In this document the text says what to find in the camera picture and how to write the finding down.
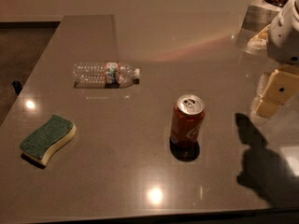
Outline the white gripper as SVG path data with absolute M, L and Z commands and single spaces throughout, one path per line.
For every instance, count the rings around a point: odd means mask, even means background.
M 267 52 L 273 60 L 286 64 L 261 75 L 252 113 L 262 118 L 271 118 L 299 92 L 299 0 L 289 0 L 272 20 Z

